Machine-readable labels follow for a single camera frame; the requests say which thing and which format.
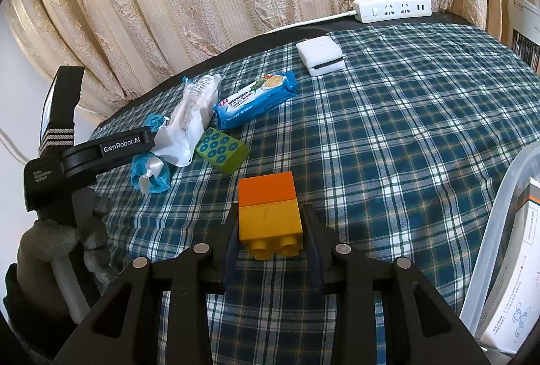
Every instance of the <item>gloved hand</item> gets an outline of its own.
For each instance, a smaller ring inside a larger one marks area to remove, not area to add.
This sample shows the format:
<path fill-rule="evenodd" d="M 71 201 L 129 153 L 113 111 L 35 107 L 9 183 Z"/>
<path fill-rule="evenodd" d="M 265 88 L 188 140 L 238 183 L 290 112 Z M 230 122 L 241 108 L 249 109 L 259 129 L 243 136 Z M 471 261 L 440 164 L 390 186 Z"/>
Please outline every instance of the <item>gloved hand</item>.
<path fill-rule="evenodd" d="M 84 263 L 97 281 L 107 286 L 115 279 L 109 266 L 107 232 L 102 217 L 110 211 L 110 199 L 96 196 L 92 217 L 85 223 L 85 235 L 53 220 L 36 220 L 26 231 L 17 253 L 17 281 L 26 297 L 45 313 L 60 318 L 69 315 L 49 262 L 67 255 L 82 241 Z"/>

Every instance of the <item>yellow block stud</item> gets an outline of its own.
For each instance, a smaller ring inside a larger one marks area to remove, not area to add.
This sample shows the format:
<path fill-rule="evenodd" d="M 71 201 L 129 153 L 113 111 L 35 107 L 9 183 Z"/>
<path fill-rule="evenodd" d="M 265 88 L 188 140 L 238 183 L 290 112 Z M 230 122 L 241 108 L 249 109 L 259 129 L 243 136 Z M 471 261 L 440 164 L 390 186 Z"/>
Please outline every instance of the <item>yellow block stud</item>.
<path fill-rule="evenodd" d="M 240 207 L 238 221 L 240 241 L 257 260 L 268 260 L 271 254 L 294 257 L 302 249 L 297 200 Z"/>

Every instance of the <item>toy block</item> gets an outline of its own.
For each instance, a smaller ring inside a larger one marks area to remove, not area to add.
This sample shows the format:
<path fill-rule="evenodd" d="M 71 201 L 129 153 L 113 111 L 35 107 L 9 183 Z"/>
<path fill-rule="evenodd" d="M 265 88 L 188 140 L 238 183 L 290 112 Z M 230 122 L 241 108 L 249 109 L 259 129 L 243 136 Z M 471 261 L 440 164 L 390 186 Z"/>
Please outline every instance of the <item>toy block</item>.
<path fill-rule="evenodd" d="M 296 200 L 291 172 L 246 177 L 238 181 L 238 206 Z"/>
<path fill-rule="evenodd" d="M 298 201 L 264 203 L 238 208 L 240 241 L 256 260 L 274 253 L 294 257 L 303 248 Z"/>
<path fill-rule="evenodd" d="M 228 174 L 233 174 L 249 154 L 249 149 L 244 142 L 213 127 L 206 129 L 195 151 L 210 164 Z"/>

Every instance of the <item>clear plastic bin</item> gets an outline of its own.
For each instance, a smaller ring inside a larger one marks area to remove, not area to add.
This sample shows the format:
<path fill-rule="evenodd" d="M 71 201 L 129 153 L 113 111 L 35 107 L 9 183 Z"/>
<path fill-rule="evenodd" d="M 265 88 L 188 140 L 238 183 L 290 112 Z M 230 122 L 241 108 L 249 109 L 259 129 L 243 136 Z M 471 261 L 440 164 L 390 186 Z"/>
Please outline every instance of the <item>clear plastic bin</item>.
<path fill-rule="evenodd" d="M 461 321 L 473 335 L 488 296 L 505 224 L 514 223 L 517 198 L 528 185 L 529 177 L 540 180 L 540 141 L 528 145 L 518 153 L 504 175 L 495 196 L 460 313 Z"/>

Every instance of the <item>green block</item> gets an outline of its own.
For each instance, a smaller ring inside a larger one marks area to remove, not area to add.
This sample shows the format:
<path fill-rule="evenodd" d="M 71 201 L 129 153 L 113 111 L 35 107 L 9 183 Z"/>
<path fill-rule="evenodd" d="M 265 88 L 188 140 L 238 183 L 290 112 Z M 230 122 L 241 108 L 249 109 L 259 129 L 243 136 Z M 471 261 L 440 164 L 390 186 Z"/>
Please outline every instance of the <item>green block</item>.
<path fill-rule="evenodd" d="M 245 143 L 213 127 L 206 129 L 195 150 L 210 164 L 230 175 L 238 169 L 249 154 Z"/>

